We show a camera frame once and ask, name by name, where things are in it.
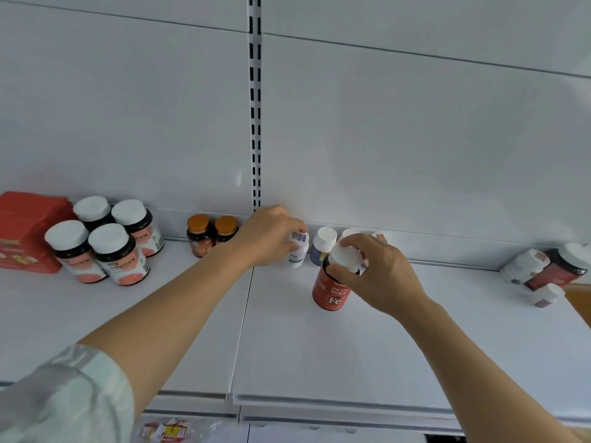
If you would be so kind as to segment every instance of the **red bottle with fe label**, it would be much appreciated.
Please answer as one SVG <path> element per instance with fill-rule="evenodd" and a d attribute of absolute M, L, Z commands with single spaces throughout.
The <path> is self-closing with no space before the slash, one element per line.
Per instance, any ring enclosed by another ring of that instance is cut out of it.
<path fill-rule="evenodd" d="M 316 283 L 314 283 L 312 289 L 312 298 L 316 304 L 327 311 L 341 309 L 347 301 L 351 289 L 326 273 L 326 268 L 332 263 L 337 263 L 351 272 L 359 274 L 359 266 L 362 262 L 361 252 L 356 248 L 352 246 L 342 247 L 337 243 L 330 251 L 329 256 L 324 258 L 322 267 L 316 277 Z"/>

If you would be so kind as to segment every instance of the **right hand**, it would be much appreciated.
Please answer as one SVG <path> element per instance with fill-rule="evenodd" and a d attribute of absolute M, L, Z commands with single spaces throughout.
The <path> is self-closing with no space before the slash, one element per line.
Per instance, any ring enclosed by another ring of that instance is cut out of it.
<path fill-rule="evenodd" d="M 326 272 L 351 288 L 359 297 L 378 311 L 397 320 L 420 305 L 428 296 L 403 253 L 379 239 L 364 233 L 343 238 L 336 245 L 352 245 L 369 261 L 362 275 L 351 273 L 343 266 L 331 264 Z"/>

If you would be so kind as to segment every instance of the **red box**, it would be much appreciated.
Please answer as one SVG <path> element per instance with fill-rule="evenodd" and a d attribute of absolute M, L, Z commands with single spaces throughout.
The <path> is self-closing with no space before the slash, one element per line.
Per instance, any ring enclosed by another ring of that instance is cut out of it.
<path fill-rule="evenodd" d="M 65 197 L 7 191 L 0 195 L 0 268 L 56 273 L 62 265 L 45 242 L 58 222 L 77 219 Z"/>

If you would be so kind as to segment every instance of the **barcode label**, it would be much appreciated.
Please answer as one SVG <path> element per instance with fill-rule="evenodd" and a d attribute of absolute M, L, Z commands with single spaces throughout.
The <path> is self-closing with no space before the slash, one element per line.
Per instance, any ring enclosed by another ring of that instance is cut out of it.
<path fill-rule="evenodd" d="M 306 242 L 307 238 L 308 235 L 306 233 L 299 233 L 297 231 L 294 231 L 291 236 L 292 241 Z"/>

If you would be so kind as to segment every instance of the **sleeve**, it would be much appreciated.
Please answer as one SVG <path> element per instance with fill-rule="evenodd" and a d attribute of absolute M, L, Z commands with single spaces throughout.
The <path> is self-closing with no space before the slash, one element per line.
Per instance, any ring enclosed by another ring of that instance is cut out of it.
<path fill-rule="evenodd" d="M 105 353 L 73 345 L 0 393 L 0 443 L 129 443 L 131 386 Z"/>

